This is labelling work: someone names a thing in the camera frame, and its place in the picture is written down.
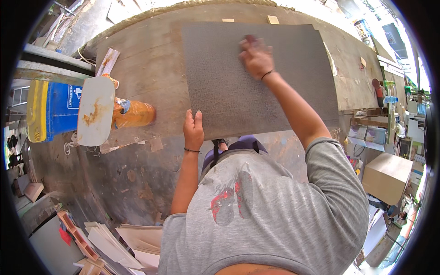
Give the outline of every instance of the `sandal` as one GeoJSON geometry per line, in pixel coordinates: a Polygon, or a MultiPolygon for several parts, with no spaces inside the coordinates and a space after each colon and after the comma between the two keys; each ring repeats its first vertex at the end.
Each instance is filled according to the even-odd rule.
{"type": "Polygon", "coordinates": [[[211,141],[213,142],[214,145],[216,144],[215,141],[218,143],[218,145],[220,145],[220,143],[224,143],[226,144],[226,146],[229,145],[229,140],[225,140],[225,139],[213,139],[211,141]]]}

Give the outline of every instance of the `wooden workbench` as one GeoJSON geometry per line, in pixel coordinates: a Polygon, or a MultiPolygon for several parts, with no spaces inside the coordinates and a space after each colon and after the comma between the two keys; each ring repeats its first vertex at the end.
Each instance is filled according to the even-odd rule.
{"type": "Polygon", "coordinates": [[[373,78],[382,80],[376,53],[343,30],[283,7],[252,4],[187,7],[147,18],[97,43],[97,64],[102,62],[108,48],[121,53],[111,72],[120,82],[116,96],[152,104],[157,110],[153,125],[112,130],[101,151],[106,153],[131,143],[182,133],[184,114],[191,106],[180,35],[183,23],[234,18],[235,22],[267,24],[267,15],[277,16],[280,24],[312,24],[320,31],[337,68],[334,82],[339,110],[378,106],[371,85],[373,78]],[[364,69],[361,69],[361,57],[367,63],[364,69]]]}

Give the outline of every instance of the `plastic bottle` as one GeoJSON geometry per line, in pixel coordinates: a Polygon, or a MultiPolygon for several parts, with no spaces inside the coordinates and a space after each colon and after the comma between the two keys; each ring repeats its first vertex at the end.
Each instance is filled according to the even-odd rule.
{"type": "Polygon", "coordinates": [[[391,96],[391,95],[387,95],[385,98],[384,98],[384,103],[396,103],[396,102],[398,102],[399,101],[399,99],[397,98],[397,97],[395,97],[395,96],[391,96]]]}

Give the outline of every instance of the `bracelet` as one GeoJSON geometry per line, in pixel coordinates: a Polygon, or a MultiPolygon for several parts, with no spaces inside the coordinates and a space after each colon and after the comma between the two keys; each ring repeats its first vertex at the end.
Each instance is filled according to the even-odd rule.
{"type": "Polygon", "coordinates": [[[194,150],[190,150],[190,149],[188,149],[188,148],[183,148],[185,151],[190,151],[190,152],[196,152],[196,153],[200,153],[200,151],[194,151],[194,150]]]}
{"type": "Polygon", "coordinates": [[[260,80],[263,80],[263,77],[265,77],[267,74],[270,74],[270,73],[273,72],[273,71],[274,71],[274,69],[272,69],[272,70],[268,71],[267,73],[265,73],[265,74],[261,77],[260,80]]]}

